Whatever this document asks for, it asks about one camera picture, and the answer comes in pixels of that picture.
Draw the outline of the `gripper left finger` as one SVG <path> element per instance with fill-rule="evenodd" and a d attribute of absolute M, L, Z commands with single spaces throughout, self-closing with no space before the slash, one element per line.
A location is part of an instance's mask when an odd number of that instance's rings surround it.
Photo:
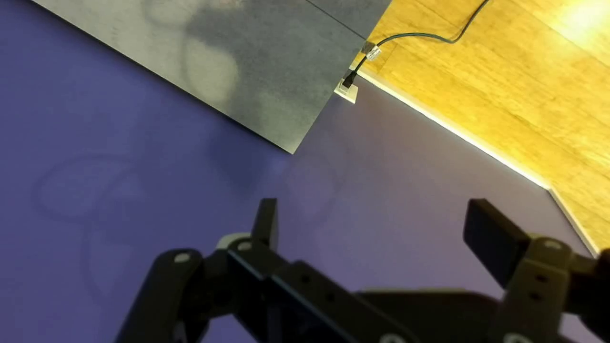
<path fill-rule="evenodd" d="M 277 199 L 249 233 L 209 256 L 192 248 L 154 259 L 114 343 L 201 343 L 232 315 L 257 343 L 420 343 L 405 325 L 303 261 L 277 252 Z"/>

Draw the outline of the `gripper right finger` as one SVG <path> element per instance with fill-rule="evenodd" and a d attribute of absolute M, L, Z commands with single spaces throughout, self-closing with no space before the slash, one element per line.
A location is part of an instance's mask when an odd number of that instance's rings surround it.
<path fill-rule="evenodd" d="M 467 205 L 464 242 L 505 291 L 487 343 L 560 343 L 574 314 L 610 343 L 610 248 L 596 258 L 548 236 L 531 236 L 486 199 Z"/>

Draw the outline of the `white wall socket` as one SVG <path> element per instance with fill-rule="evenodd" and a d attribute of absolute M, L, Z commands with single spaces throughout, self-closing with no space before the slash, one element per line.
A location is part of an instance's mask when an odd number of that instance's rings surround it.
<path fill-rule="evenodd" d="M 344 85 L 344 82 L 345 79 L 341 79 L 341 81 L 335 87 L 334 93 L 343 98 L 344 100 L 350 102 L 351 104 L 355 104 L 359 87 L 355 84 L 350 84 L 347 87 L 346 85 Z"/>

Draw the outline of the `grey panel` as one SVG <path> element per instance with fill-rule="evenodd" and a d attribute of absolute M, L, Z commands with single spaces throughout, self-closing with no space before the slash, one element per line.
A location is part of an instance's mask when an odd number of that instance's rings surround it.
<path fill-rule="evenodd" d="M 32 0 L 294 153 L 392 0 Z"/>

